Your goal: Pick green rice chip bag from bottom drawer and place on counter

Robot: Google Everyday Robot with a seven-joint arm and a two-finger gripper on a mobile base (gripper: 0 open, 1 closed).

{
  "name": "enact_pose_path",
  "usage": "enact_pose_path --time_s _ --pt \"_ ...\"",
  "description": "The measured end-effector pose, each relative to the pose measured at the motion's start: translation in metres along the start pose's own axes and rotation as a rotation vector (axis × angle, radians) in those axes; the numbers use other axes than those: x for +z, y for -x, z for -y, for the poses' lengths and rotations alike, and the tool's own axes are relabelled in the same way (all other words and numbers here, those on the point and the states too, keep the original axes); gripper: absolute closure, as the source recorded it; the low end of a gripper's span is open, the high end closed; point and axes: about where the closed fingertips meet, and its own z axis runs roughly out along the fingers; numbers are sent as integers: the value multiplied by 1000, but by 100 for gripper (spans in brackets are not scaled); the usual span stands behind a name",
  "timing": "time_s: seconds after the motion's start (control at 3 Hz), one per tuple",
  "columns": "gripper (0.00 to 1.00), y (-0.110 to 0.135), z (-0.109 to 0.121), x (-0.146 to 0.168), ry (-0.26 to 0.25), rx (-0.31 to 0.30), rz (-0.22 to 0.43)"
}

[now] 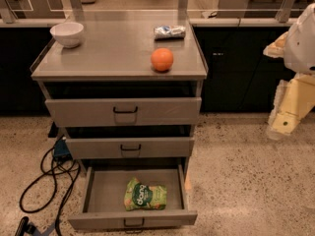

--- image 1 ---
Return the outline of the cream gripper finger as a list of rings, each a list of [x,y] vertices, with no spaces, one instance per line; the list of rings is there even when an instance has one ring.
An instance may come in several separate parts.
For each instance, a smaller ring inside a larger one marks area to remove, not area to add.
[[[271,58],[283,58],[286,38],[287,31],[279,36],[274,42],[267,45],[263,51],[263,54]]]

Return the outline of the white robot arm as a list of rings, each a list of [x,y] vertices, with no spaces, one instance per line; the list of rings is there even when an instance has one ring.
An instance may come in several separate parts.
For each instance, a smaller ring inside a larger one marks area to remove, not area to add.
[[[268,120],[268,137],[279,140],[289,136],[315,107],[315,4],[309,5],[263,54],[283,58],[284,65],[295,73],[289,82],[280,80]]]

